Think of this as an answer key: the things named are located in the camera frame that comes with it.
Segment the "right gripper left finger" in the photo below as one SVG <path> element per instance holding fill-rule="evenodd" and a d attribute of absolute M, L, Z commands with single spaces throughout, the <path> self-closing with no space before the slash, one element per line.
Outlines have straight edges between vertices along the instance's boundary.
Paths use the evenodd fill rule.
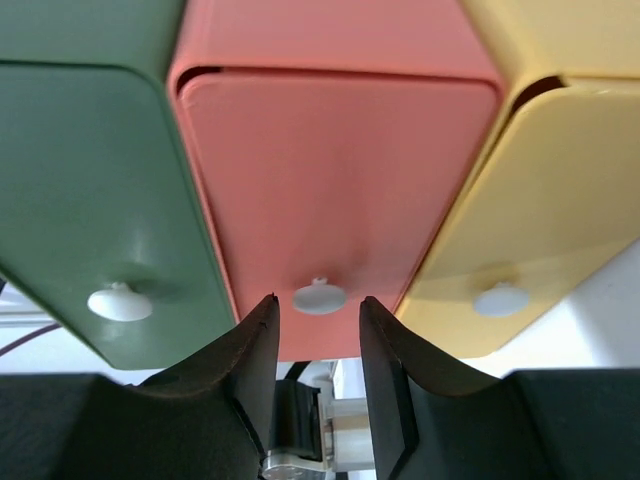
<path fill-rule="evenodd" d="M 256 479 L 280 337 L 267 295 L 237 326 L 137 386 L 99 374 L 1 379 L 5 479 Z"/>

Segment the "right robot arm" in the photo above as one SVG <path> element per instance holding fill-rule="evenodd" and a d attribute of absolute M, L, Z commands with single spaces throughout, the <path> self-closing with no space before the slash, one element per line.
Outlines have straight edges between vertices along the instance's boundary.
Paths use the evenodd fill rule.
<path fill-rule="evenodd" d="M 5 479 L 635 479 L 635 369 L 495 378 L 361 304 L 364 400 L 276 376 L 279 303 L 137 386 L 1 380 Z"/>

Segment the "coral drawer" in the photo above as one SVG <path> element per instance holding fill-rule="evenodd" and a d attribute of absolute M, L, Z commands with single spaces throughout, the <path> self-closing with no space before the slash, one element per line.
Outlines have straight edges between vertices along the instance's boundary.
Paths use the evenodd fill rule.
<path fill-rule="evenodd" d="M 233 313 L 277 295 L 291 362 L 399 304 L 502 99 L 457 1 L 191 1 L 168 90 Z"/>

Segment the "yellow bottom drawer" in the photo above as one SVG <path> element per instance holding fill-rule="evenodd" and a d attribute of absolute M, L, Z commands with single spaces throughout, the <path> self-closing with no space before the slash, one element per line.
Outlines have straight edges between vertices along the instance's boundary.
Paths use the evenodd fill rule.
<path fill-rule="evenodd" d="M 505 82 L 397 318 L 488 355 L 639 236 L 639 5 L 467 1 Z"/>

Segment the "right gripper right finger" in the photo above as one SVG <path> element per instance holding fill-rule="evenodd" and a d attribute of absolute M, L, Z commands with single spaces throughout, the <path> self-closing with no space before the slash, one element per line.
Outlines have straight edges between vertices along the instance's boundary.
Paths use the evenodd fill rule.
<path fill-rule="evenodd" d="M 359 313 L 381 479 L 635 479 L 635 369 L 496 378 L 406 328 L 376 298 Z"/>

